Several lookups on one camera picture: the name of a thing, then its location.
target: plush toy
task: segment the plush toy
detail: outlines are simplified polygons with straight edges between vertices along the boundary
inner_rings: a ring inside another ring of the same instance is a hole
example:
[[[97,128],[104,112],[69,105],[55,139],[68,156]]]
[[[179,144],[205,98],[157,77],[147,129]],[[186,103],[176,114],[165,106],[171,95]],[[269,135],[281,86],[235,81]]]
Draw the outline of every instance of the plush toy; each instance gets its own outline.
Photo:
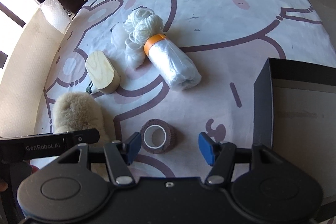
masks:
[[[98,103],[86,92],[68,92],[61,95],[53,108],[54,133],[95,128],[100,139],[92,144],[102,147],[110,142],[104,130],[103,114]],[[108,180],[105,164],[93,164],[92,171]]]

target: white paper towel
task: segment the white paper towel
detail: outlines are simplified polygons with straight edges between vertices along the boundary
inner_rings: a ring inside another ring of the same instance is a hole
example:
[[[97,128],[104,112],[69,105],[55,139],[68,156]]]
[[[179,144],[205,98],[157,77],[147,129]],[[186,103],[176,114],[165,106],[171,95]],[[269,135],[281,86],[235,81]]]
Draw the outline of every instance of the white paper towel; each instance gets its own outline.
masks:
[[[0,83],[1,137],[34,133],[43,86],[70,22],[57,0],[46,0],[26,24]]]

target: open cardboard box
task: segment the open cardboard box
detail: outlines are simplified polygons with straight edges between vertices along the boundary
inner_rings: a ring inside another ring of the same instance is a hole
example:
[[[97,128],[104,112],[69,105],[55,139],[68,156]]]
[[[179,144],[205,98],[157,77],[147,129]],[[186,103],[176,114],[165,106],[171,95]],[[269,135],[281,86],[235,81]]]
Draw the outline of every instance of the open cardboard box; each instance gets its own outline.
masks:
[[[336,69],[269,58],[254,83],[253,143],[315,178],[318,222],[336,215]]]

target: orange tape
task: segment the orange tape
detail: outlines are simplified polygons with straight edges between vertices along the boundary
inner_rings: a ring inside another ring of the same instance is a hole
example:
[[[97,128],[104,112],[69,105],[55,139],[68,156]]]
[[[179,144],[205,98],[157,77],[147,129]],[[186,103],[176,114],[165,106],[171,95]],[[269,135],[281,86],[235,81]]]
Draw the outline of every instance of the orange tape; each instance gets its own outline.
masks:
[[[161,41],[161,40],[164,39],[165,37],[166,37],[166,36],[165,36],[164,34],[161,34],[161,33],[158,33],[158,34],[156,34],[156,35],[150,37],[150,38],[146,41],[146,43],[145,43],[145,45],[144,45],[144,47],[143,47],[143,50],[144,50],[145,54],[148,56],[148,53],[149,53],[150,48],[151,48],[156,42]]]

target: brown bandage roll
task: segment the brown bandage roll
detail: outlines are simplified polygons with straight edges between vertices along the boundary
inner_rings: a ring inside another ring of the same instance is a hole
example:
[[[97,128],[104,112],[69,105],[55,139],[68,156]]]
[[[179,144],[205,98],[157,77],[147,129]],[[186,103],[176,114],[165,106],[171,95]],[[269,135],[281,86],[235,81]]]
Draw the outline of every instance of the brown bandage roll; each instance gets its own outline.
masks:
[[[168,123],[152,119],[146,122],[140,130],[142,148],[148,153],[163,154],[176,145],[176,133]]]

